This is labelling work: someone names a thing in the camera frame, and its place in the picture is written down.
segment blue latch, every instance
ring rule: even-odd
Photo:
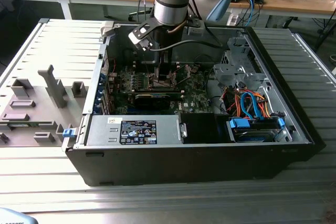
[[[75,129],[63,130],[63,137],[70,137],[70,138],[77,137],[76,130]]]
[[[105,74],[103,74],[103,73],[100,73],[100,80],[103,80],[103,81],[105,81],[106,80],[106,75]]]
[[[231,128],[249,128],[250,123],[245,118],[232,118],[230,120]]]
[[[279,119],[278,119],[278,124],[279,124],[279,126],[280,126],[281,128],[285,127],[285,122],[284,122],[284,120],[283,120],[282,118],[279,118]]]

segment blue tab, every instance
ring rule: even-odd
[[[62,135],[63,137],[76,137],[74,129],[65,129]]]
[[[245,118],[233,118],[230,120],[231,128],[249,128],[250,123]]]
[[[284,120],[283,120],[282,118],[279,118],[279,119],[278,119],[278,124],[279,124],[279,126],[280,126],[281,128],[285,127],[285,122],[284,122]]]

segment power supply label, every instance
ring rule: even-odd
[[[120,144],[157,144],[156,121],[121,121]]]

